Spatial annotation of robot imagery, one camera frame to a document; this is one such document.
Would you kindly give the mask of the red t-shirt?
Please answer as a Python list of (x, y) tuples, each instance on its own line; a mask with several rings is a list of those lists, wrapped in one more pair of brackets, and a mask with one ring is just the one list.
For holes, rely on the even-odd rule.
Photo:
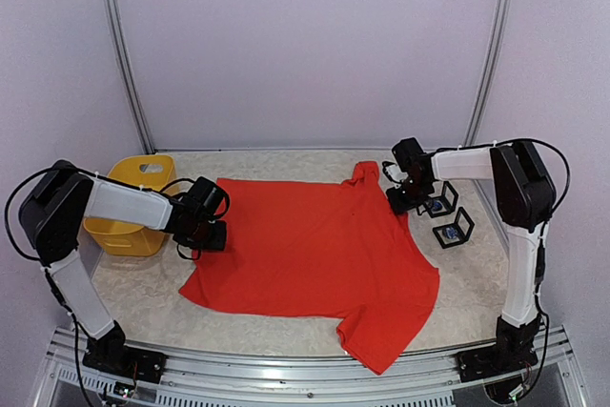
[(439, 273), (380, 189), (375, 162), (340, 183), (222, 178), (227, 245), (180, 293), (221, 313), (337, 320), (342, 349), (382, 374), (425, 326)]

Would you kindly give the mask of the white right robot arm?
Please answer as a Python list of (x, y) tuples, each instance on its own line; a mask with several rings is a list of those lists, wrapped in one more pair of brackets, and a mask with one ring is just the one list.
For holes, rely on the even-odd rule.
[(395, 214), (432, 200), (434, 185), (451, 180), (489, 180), (497, 212), (508, 236), (507, 296), (498, 318), (496, 342), (487, 353), (490, 367), (510, 371), (533, 350), (543, 316), (539, 288), (544, 279), (547, 227), (565, 198), (558, 193), (532, 138), (425, 152), (411, 137), (392, 148), (382, 164), (392, 186), (386, 192)]

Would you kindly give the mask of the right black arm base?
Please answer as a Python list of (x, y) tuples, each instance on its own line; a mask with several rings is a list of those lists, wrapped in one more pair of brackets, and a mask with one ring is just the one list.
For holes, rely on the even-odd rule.
[(539, 359), (534, 339), (540, 318), (515, 327), (501, 316), (497, 320), (496, 341), (493, 345), (458, 352), (456, 361), (461, 382), (470, 382), (535, 366)]

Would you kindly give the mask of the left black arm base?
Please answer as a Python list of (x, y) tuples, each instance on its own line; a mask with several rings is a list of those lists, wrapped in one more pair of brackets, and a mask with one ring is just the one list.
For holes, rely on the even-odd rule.
[(88, 337), (83, 357), (86, 367), (114, 376), (159, 384), (167, 356), (161, 352), (126, 344), (125, 333), (115, 321), (104, 336)]

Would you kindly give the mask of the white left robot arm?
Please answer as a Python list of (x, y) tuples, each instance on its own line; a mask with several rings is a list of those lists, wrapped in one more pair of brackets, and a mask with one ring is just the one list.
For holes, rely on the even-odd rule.
[(92, 284), (80, 253), (78, 234), (87, 218), (134, 224), (172, 236), (197, 254), (221, 251), (223, 220), (231, 200), (200, 176), (185, 192), (168, 194), (85, 171), (66, 160), (24, 181), (32, 189), (20, 204), (19, 225), (34, 250), (18, 254), (38, 263), (55, 299), (88, 338), (88, 353), (116, 374), (127, 372), (133, 353), (125, 334)]

